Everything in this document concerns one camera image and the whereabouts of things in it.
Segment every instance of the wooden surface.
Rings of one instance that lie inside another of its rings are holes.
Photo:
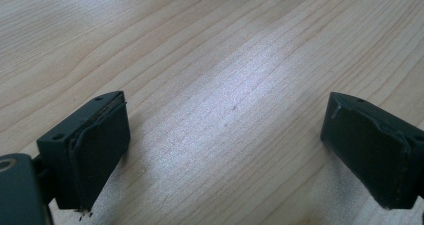
[[[0,0],[0,154],[124,90],[130,149],[57,224],[420,224],[319,140],[330,91],[424,128],[424,0]]]

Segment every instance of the black plastic piece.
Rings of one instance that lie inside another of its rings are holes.
[[[57,179],[59,208],[90,210],[129,141],[121,91],[92,99],[39,138],[42,163]]]
[[[412,208],[423,194],[424,132],[353,96],[331,93],[321,133],[384,208]]]
[[[0,224],[52,224],[31,158],[0,157]]]

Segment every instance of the wood grain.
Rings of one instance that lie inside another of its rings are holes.
[[[319,140],[327,98],[424,128],[424,0],[0,0],[0,154],[124,90],[130,149],[57,224],[419,224]]]

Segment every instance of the small hole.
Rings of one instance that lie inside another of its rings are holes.
[[[16,159],[14,158],[6,158],[0,161],[0,172],[4,172],[9,170],[16,164]]]
[[[65,135],[63,135],[63,134],[56,134],[52,137],[52,139],[56,141],[56,140],[62,139],[64,136]]]

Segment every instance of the dark green plastic part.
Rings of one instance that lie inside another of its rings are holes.
[[[28,155],[0,157],[0,193],[0,224],[52,224]]]
[[[422,193],[424,132],[362,99],[331,93],[321,133],[384,208],[412,208]]]
[[[92,99],[39,138],[43,163],[57,178],[59,208],[90,210],[129,141],[121,91]]]

